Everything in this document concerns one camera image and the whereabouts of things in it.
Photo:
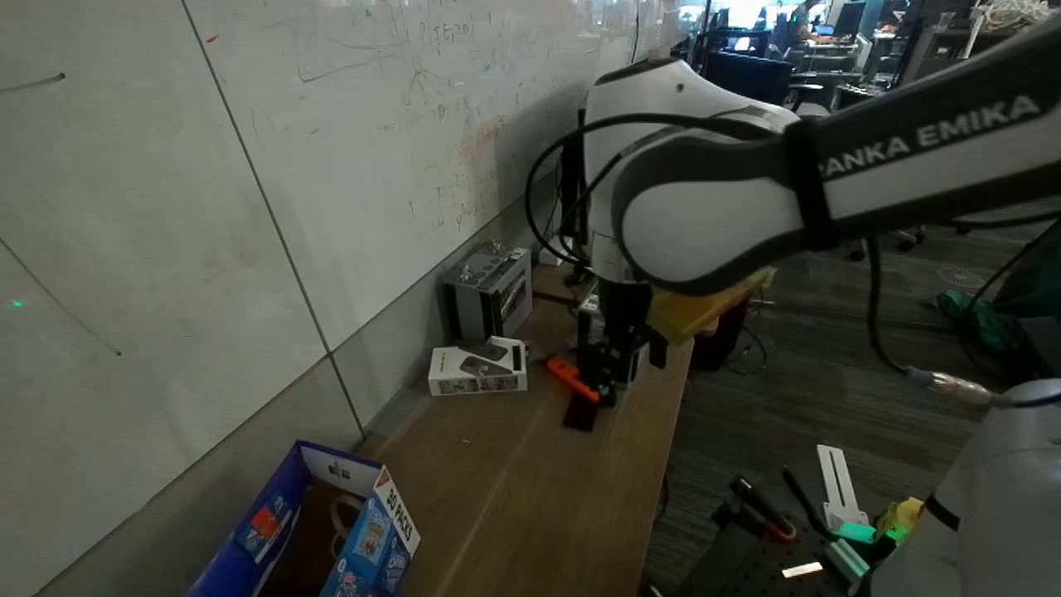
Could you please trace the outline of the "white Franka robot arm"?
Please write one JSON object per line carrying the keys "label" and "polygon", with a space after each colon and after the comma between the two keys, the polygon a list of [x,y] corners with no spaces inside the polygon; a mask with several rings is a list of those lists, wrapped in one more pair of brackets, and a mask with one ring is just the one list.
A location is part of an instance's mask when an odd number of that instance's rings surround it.
{"label": "white Franka robot arm", "polygon": [[1061,19],[880,101],[799,117],[644,59],[588,89],[589,272],[602,337],[656,337],[649,297],[714,294],[810,248],[1061,190]]}

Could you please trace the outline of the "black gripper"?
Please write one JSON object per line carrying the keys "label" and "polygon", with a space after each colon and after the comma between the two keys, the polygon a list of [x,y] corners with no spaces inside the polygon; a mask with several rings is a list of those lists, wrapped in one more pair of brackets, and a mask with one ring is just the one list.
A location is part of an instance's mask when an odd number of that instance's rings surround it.
{"label": "black gripper", "polygon": [[578,364],[597,403],[620,404],[638,382],[639,352],[649,364],[668,364],[668,343],[647,324],[652,290],[599,278],[594,284],[597,312],[578,317]]}

